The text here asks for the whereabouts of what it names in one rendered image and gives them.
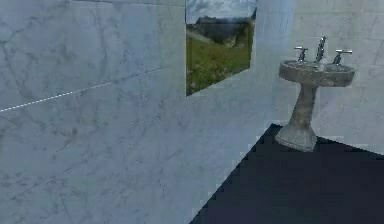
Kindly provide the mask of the chrome sink faucet spout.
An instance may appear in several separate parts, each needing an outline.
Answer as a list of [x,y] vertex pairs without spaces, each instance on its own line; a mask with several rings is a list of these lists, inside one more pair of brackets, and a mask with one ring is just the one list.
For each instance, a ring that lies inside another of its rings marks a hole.
[[318,45],[318,48],[317,48],[317,53],[316,53],[315,62],[320,62],[321,59],[322,59],[323,56],[324,56],[324,51],[325,51],[324,47],[325,47],[326,39],[327,39],[326,36],[323,36],[323,37],[321,37],[321,39],[320,39],[320,42],[319,42],[319,45]]

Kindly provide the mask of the grey pedestal sink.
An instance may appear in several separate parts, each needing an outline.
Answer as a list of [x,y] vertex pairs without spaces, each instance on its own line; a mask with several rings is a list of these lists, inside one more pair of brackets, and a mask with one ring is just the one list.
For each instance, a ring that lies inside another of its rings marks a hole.
[[296,150],[313,151],[317,136],[312,129],[311,120],[319,87],[347,87],[351,84],[355,69],[340,64],[321,64],[286,60],[280,63],[279,77],[300,85],[292,115],[288,123],[275,136],[284,146]]

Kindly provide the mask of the landscape view window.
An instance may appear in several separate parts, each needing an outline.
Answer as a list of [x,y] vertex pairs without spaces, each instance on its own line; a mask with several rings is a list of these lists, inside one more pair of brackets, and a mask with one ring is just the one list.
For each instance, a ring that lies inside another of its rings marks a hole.
[[186,95],[250,68],[258,0],[186,0]]

